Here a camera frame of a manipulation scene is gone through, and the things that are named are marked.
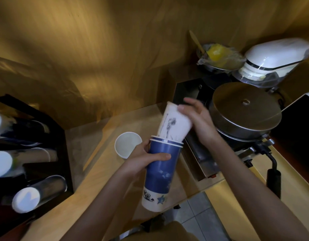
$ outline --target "blue star print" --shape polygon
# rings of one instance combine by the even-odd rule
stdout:
[[[158,199],[158,204],[162,204],[164,203],[164,201],[166,200],[166,198],[162,195],[160,198],[157,198]]]

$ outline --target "fingernail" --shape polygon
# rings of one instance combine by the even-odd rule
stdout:
[[[183,105],[178,105],[178,110],[183,110],[184,109],[184,106]]]

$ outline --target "tile floor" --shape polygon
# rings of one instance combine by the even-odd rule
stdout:
[[[168,214],[164,214],[167,223],[172,219],[180,222],[199,241],[231,240],[205,192],[196,194],[181,203],[180,207],[178,210],[169,210]]]

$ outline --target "person's left hand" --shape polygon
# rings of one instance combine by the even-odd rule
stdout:
[[[123,169],[135,177],[142,169],[154,161],[166,161],[171,158],[167,153],[149,154],[150,140],[145,140],[137,145],[128,159],[122,165]]]

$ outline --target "forearm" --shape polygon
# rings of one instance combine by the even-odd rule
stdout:
[[[132,180],[133,176],[122,165],[61,241],[102,240]]]
[[[219,135],[205,145],[261,240],[309,240],[302,223]]]

